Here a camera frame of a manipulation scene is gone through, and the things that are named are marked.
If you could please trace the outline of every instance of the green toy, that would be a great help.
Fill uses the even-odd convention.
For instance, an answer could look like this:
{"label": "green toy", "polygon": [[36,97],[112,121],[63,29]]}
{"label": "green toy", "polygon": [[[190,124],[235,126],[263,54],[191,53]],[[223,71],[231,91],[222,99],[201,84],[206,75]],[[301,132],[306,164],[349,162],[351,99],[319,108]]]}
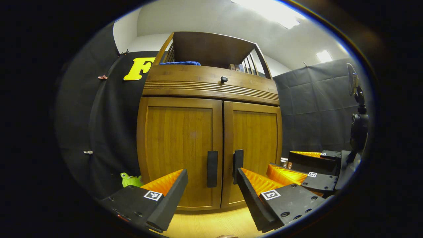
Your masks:
{"label": "green toy", "polygon": [[137,187],[141,187],[144,185],[144,183],[142,182],[141,175],[138,177],[133,177],[133,176],[129,176],[127,173],[121,173],[121,177],[122,177],[122,185],[124,186],[124,188],[128,185],[133,185]]}

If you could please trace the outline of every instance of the ceiling light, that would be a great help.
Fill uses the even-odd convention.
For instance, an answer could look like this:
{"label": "ceiling light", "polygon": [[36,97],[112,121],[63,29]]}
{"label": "ceiling light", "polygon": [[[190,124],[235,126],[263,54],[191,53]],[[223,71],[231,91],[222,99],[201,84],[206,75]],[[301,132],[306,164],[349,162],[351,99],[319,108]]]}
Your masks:
{"label": "ceiling light", "polygon": [[316,56],[322,63],[332,61],[332,57],[329,55],[329,52],[327,50],[317,53]]}
{"label": "ceiling light", "polygon": [[255,11],[270,21],[278,22],[286,29],[299,25],[298,19],[305,19],[287,5],[275,0],[232,0],[232,2]]}

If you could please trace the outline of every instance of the wooden floor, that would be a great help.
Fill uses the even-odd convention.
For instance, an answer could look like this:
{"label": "wooden floor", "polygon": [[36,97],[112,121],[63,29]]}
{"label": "wooden floor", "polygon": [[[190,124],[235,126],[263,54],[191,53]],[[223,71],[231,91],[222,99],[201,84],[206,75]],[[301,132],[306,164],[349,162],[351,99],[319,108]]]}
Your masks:
{"label": "wooden floor", "polygon": [[247,207],[220,213],[175,214],[167,231],[162,235],[170,238],[217,238],[235,235],[252,238],[263,235],[258,231]]}

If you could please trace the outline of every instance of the wooden cabinet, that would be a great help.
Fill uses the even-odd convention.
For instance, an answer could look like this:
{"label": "wooden cabinet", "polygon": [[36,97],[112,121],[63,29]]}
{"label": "wooden cabinet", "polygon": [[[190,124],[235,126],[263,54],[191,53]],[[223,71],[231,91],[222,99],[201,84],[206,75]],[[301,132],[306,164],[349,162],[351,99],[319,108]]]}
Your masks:
{"label": "wooden cabinet", "polygon": [[238,185],[233,184],[232,157],[244,150],[244,168],[266,176],[267,165],[282,153],[282,119],[279,107],[225,102],[225,164],[222,207],[244,204]]}
{"label": "wooden cabinet", "polygon": [[220,208],[222,176],[207,187],[207,152],[218,151],[222,174],[222,101],[191,98],[141,98],[137,147],[144,182],[179,169],[188,172],[188,185],[179,210]]}

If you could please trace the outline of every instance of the white ceiling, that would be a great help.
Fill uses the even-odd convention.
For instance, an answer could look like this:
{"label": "white ceiling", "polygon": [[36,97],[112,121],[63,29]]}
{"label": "white ceiling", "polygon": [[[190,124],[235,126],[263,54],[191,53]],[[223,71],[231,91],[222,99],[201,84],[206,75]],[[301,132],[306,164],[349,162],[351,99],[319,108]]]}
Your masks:
{"label": "white ceiling", "polygon": [[137,36],[199,31],[255,42],[263,54],[290,69],[320,63],[316,53],[327,50],[333,59],[349,54],[323,28],[308,19],[287,30],[231,0],[157,0],[141,8]]}

